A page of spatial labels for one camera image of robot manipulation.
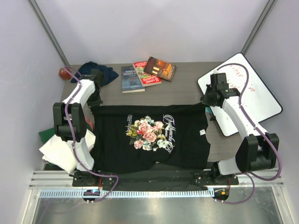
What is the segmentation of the white dry-erase board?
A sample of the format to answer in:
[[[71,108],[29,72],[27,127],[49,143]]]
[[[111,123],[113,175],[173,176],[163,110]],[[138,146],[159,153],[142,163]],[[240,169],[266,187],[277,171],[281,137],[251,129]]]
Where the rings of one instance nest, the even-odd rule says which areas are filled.
[[[210,75],[215,70],[226,74],[230,88],[242,91],[246,86],[242,103],[246,112],[257,122],[265,121],[283,111],[281,104],[242,53],[233,55],[198,79],[198,85],[203,93],[206,92],[206,85],[210,84]]]

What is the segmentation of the black t shirt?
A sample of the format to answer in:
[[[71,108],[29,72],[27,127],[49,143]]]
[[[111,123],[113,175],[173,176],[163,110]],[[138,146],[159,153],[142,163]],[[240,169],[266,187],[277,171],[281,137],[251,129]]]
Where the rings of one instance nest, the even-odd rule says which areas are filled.
[[[210,152],[205,109],[202,103],[93,108],[95,169],[124,174],[156,163],[204,169]]]

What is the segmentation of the red cover book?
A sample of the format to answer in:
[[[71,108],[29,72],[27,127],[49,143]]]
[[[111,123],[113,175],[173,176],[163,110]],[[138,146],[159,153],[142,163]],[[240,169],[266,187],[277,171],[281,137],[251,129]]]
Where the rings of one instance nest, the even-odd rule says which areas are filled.
[[[144,68],[147,64],[147,61],[141,61],[141,62],[134,62],[133,67],[141,81],[141,84],[143,87],[148,87],[152,85],[161,84],[162,80],[152,74],[144,72]]]

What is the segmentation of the dark cover paperback book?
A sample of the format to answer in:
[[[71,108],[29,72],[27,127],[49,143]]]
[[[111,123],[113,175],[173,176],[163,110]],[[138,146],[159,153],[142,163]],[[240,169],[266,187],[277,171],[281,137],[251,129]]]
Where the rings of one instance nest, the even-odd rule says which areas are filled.
[[[161,78],[162,80],[171,82],[177,66],[152,56],[149,57],[143,71]]]

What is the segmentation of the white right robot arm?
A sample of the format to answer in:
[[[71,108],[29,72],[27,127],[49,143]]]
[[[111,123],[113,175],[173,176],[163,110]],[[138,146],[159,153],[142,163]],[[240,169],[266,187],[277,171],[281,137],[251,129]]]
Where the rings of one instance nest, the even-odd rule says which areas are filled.
[[[282,172],[279,137],[268,133],[250,117],[242,105],[243,92],[229,87],[225,73],[211,74],[210,81],[202,103],[220,107],[231,118],[242,139],[233,158],[213,164],[212,181],[222,184],[229,175],[247,173],[263,181],[277,179]]]

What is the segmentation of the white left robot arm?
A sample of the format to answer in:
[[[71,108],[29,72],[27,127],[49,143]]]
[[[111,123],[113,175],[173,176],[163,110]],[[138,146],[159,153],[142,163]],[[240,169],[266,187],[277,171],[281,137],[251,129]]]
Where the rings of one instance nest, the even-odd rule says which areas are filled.
[[[69,146],[76,162],[74,181],[95,186],[100,175],[93,171],[94,159],[88,149],[85,135],[87,124],[83,107],[100,105],[100,90],[104,74],[100,70],[91,70],[89,75],[80,75],[71,94],[61,103],[53,105],[55,135]]]

